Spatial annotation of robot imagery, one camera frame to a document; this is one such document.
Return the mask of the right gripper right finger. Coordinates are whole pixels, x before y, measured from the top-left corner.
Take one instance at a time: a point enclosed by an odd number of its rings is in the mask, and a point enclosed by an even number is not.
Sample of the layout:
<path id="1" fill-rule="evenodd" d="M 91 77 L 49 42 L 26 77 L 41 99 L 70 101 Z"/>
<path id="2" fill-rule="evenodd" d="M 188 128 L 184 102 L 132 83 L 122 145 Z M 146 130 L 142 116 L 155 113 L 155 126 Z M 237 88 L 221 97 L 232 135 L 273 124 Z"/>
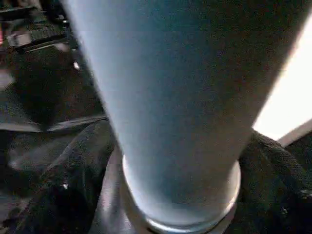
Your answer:
<path id="1" fill-rule="evenodd" d="M 254 131 L 239 158 L 235 234 L 310 234 L 312 179 L 294 155 Z"/>

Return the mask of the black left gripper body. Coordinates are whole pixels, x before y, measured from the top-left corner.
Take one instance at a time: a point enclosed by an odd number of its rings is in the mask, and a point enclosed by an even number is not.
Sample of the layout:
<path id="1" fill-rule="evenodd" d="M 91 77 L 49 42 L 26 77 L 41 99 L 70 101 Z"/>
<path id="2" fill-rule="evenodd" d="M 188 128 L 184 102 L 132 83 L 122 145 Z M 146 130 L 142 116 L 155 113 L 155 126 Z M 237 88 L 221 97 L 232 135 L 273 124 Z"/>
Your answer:
<path id="1" fill-rule="evenodd" d="M 18 53 L 62 44 L 78 49 L 63 6 L 1 6 L 0 44 Z"/>

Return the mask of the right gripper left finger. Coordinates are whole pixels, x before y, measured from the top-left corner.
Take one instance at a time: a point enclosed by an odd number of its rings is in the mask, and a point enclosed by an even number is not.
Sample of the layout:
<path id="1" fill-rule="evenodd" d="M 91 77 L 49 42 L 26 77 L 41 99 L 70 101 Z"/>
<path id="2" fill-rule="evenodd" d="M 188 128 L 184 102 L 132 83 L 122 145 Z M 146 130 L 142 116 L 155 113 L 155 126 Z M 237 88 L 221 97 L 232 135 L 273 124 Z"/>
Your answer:
<path id="1" fill-rule="evenodd" d="M 24 211 L 24 233 L 88 233 L 113 150 L 114 136 L 105 120 L 78 134 L 43 173 Z"/>

